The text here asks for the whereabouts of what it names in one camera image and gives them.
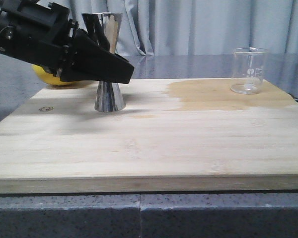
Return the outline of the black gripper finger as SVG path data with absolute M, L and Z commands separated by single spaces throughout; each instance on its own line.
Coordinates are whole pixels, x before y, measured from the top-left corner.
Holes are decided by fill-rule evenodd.
M 101 48 L 86 31 L 78 29 L 62 68 L 60 80 L 128 84 L 133 72 L 134 67 L 126 59 Z

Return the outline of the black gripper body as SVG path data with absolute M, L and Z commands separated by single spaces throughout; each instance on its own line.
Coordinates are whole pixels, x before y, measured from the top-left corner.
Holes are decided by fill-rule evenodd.
M 0 54 L 60 76 L 78 23 L 69 9 L 36 0 L 0 0 Z

